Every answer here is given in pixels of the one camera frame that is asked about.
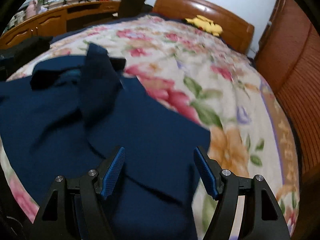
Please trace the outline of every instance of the wooden door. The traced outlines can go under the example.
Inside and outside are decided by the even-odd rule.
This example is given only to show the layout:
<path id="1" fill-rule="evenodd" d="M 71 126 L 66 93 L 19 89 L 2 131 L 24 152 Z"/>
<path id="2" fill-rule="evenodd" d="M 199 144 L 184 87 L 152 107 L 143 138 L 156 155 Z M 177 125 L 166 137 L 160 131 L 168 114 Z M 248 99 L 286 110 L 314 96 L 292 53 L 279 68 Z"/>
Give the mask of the wooden door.
<path id="1" fill-rule="evenodd" d="M 0 49 L 8 49 L 19 44 L 23 40 L 30 38 L 33 35 L 35 23 L 33 21 L 17 26 L 12 31 L 5 33 L 0 38 Z"/>
<path id="2" fill-rule="evenodd" d="M 46 13 L 37 20 L 36 34 L 39 36 L 58 36 L 67 32 L 65 10 Z"/>

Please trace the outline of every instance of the wooden cabinet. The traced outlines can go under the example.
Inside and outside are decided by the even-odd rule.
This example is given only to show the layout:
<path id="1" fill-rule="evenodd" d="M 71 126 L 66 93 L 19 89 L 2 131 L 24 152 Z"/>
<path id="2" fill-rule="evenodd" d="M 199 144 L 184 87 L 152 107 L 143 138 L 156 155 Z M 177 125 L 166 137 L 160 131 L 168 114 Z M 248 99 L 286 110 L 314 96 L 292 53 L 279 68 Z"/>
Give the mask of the wooden cabinet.
<path id="1" fill-rule="evenodd" d="M 18 26 L 10 31 L 4 38 L 0 38 L 0 49 L 7 49 L 19 44 L 21 41 L 30 38 L 35 28 L 35 23 L 30 22 Z"/>
<path id="2" fill-rule="evenodd" d="M 82 16 L 115 13 L 118 1 L 97 1 L 61 6 L 36 15 L 0 37 L 0 49 L 7 49 L 32 36 L 57 36 L 67 32 L 67 21 Z"/>
<path id="3" fill-rule="evenodd" d="M 67 32 L 65 14 L 62 11 L 51 13 L 37 19 L 36 35 L 58 36 Z"/>

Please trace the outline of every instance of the yellow plush toy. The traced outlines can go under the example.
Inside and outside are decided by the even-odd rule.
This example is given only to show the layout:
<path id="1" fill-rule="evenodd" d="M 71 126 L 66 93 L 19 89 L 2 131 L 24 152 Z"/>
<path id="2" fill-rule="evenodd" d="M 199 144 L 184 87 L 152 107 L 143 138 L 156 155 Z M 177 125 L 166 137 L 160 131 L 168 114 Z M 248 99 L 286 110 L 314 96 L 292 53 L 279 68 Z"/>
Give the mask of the yellow plush toy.
<path id="1" fill-rule="evenodd" d="M 197 17 L 193 19 L 186 19 L 186 21 L 195 25 L 200 30 L 211 33 L 214 36 L 220 36 L 220 34 L 223 32 L 220 25 L 215 24 L 213 20 L 210 20 L 202 15 L 197 15 Z"/>

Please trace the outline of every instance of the dark blue shirt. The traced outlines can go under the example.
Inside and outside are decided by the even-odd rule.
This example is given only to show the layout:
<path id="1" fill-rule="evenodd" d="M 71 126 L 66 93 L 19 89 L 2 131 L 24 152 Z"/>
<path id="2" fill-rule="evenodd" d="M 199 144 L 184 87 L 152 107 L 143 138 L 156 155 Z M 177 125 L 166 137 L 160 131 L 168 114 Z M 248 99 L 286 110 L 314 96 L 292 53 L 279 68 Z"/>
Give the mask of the dark blue shirt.
<path id="1" fill-rule="evenodd" d="M 0 83 L 0 134 L 11 166 L 39 204 L 57 175 L 82 176 L 117 146 L 124 175 L 103 203 L 117 239 L 196 239 L 193 149 L 210 132 L 150 98 L 113 69 L 107 51 L 38 63 Z"/>

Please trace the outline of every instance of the orange flower pattern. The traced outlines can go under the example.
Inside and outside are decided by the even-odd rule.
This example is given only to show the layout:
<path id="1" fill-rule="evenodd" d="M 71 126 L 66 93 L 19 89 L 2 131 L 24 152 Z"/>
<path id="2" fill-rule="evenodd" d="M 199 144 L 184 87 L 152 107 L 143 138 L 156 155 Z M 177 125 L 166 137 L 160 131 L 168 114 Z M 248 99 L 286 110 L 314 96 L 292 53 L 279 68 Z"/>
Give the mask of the orange flower pattern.
<path id="1" fill-rule="evenodd" d="M 224 132 L 212 127 L 208 156 L 216 160 L 221 168 L 232 171 L 237 176 L 249 177 L 249 154 L 242 143 L 239 129 L 231 128 Z"/>

